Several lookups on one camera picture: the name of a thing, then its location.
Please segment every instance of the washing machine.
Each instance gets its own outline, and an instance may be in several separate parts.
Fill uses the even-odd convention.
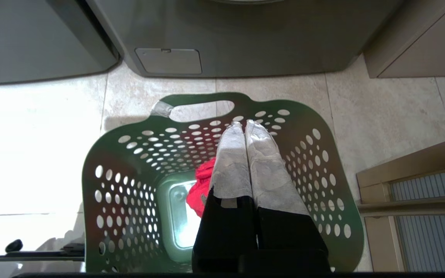
[[[345,69],[401,0],[88,0],[142,76],[249,77]]]

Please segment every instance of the gray appliance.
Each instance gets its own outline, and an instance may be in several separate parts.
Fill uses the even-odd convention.
[[[143,76],[243,77],[345,69],[401,0],[88,0]]]
[[[119,60],[84,0],[0,0],[0,83],[104,72]]]

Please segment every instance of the gray tape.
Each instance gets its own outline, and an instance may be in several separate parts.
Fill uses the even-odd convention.
[[[310,215],[265,127],[248,120],[245,130],[252,192],[257,207]]]
[[[150,114],[153,116],[163,116],[169,118],[169,115],[171,114],[173,108],[173,106],[159,100],[156,104],[154,104],[154,107],[152,108]]]

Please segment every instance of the green laundry basket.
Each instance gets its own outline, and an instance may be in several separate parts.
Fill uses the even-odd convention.
[[[234,109],[188,123],[168,117],[174,106],[220,100]],[[179,231],[196,234],[197,227],[186,229],[191,212],[184,207],[194,170],[215,156],[231,121],[246,119],[272,131],[330,265],[353,271],[362,257],[363,227],[327,123],[298,102],[214,93],[164,97],[149,118],[111,130],[90,149],[82,176],[87,272],[190,272],[191,246]]]

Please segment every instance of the basket hole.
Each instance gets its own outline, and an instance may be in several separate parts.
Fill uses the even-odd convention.
[[[322,159],[324,160],[324,162],[329,161],[329,154],[327,153],[326,150],[322,151]]]
[[[128,145],[127,145],[127,149],[134,148],[137,144],[138,144],[137,142],[130,142],[130,143],[128,143]]]
[[[324,177],[322,177],[321,181],[322,181],[322,186],[323,186],[324,188],[327,188],[327,179],[324,178]]]
[[[99,190],[95,191],[95,200],[100,203],[100,201],[102,201],[102,193]]]
[[[110,215],[106,218],[106,224],[108,227],[113,227],[113,218]]]
[[[336,207],[334,206],[334,202],[332,200],[329,200],[328,204],[330,210],[334,211],[336,209]]]
[[[103,173],[104,173],[103,167],[101,165],[97,166],[97,168],[95,169],[95,176],[97,178],[100,178]]]
[[[281,110],[277,111],[277,114],[279,114],[281,116],[288,116],[290,113],[286,109],[281,109]]]
[[[341,198],[338,198],[338,200],[336,201],[336,203],[338,204],[338,208],[340,210],[344,210],[345,209],[345,204],[343,203],[343,200],[341,200]]]
[[[112,177],[113,177],[113,171],[111,169],[107,170],[106,171],[106,179],[108,181],[110,181]]]
[[[317,140],[320,140],[320,132],[316,129],[312,129],[312,133]]]
[[[332,186],[336,185],[336,177],[333,174],[329,175],[329,181],[331,182]]]
[[[341,233],[341,228],[339,227],[339,225],[338,224],[334,225],[334,235],[339,236],[340,233]]]
[[[101,243],[99,243],[99,255],[104,255],[105,252],[106,252],[106,245],[101,241]]]
[[[111,193],[106,192],[106,202],[109,204],[111,203],[112,197],[111,197]]]
[[[104,227],[104,218],[102,218],[102,216],[98,215],[96,222],[97,222],[97,227],[99,227],[100,229]]]
[[[265,115],[265,111],[260,111],[260,112],[255,113],[255,117],[257,117],[257,118],[263,117],[264,115]]]
[[[345,227],[344,227],[344,234],[345,234],[345,237],[346,237],[347,239],[350,238],[350,236],[351,236],[351,227],[350,227],[350,225],[345,224]]]
[[[307,136],[305,137],[305,139],[307,140],[307,143],[308,143],[308,144],[310,144],[310,145],[313,145],[313,144],[314,144],[314,140],[312,139],[312,137],[310,137],[310,135],[307,135]]]
[[[120,138],[118,139],[118,143],[123,144],[123,143],[128,142],[130,139],[131,139],[130,136],[128,136],[128,135],[123,135],[122,137],[120,137]]]
[[[139,154],[139,153],[141,153],[142,151],[143,151],[142,148],[138,148],[138,149],[135,149],[135,150],[133,151],[133,154]]]

